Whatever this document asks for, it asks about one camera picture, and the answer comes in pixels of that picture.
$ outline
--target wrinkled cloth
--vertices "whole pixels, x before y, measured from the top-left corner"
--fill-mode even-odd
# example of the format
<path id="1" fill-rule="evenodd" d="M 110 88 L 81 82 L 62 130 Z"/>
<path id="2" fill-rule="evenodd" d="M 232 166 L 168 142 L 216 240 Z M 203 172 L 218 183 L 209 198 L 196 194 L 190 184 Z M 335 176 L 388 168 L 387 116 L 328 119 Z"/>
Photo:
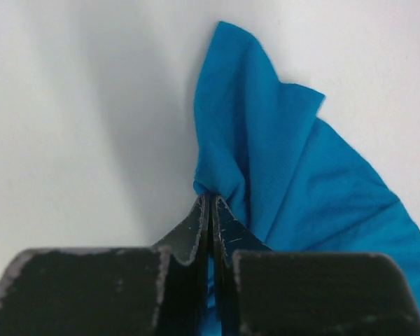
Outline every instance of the wrinkled cloth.
<path id="1" fill-rule="evenodd" d="M 259 42 L 221 22 L 195 93 L 194 188 L 221 194 L 274 250 L 390 255 L 420 308 L 420 231 L 376 171 L 316 117 L 323 99 L 281 83 Z M 209 272 L 204 334 L 220 335 Z"/>

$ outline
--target blue fabric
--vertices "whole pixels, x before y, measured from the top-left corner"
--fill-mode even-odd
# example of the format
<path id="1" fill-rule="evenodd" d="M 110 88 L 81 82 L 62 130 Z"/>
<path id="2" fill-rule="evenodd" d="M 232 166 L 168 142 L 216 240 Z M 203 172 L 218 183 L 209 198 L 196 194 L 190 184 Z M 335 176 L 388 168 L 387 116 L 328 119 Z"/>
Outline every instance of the blue fabric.
<path id="1" fill-rule="evenodd" d="M 420 231 L 376 171 L 316 117 L 323 99 L 281 83 L 252 35 L 220 23 L 195 95 L 195 190 L 220 193 L 278 251 L 389 254 L 420 307 Z M 205 333 L 221 334 L 214 314 Z"/>

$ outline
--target white surface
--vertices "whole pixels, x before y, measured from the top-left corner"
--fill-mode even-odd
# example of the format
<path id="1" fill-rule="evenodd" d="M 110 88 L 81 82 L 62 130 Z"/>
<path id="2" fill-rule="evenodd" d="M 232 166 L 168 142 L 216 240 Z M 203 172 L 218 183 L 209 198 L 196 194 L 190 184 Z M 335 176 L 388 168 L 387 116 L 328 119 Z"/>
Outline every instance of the white surface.
<path id="1" fill-rule="evenodd" d="M 327 94 L 321 116 L 420 225 L 420 0 L 0 0 L 0 273 L 29 246 L 150 244 L 187 214 L 217 20 Z"/>

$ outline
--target black plastic part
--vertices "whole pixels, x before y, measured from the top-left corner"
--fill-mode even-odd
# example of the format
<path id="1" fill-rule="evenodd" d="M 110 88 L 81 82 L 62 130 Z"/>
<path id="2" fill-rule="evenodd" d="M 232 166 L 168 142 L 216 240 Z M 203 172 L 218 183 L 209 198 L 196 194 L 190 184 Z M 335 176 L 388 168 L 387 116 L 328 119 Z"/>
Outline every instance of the black plastic part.
<path id="1" fill-rule="evenodd" d="M 212 202 L 223 335 L 413 335 L 420 313 L 387 256 L 271 251 Z"/>
<path id="2" fill-rule="evenodd" d="M 20 253 L 0 280 L 0 336 L 200 334 L 208 214 L 201 196 L 153 248 Z"/>
<path id="3" fill-rule="evenodd" d="M 220 196 L 212 200 L 211 218 L 217 316 L 224 335 L 238 335 L 239 298 L 236 274 L 232 267 L 233 253 L 238 250 L 264 252 L 271 249 L 233 216 L 229 206 Z"/>

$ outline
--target white wall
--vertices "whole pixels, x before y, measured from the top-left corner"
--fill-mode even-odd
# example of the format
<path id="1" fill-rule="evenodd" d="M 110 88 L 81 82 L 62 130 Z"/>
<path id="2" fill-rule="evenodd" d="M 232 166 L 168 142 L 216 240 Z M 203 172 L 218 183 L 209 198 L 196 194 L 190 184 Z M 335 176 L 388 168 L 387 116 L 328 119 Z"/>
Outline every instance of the white wall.
<path id="1" fill-rule="evenodd" d="M 187 214 L 217 20 L 327 94 L 420 225 L 420 0 L 0 0 L 0 273 L 29 246 L 151 244 Z"/>

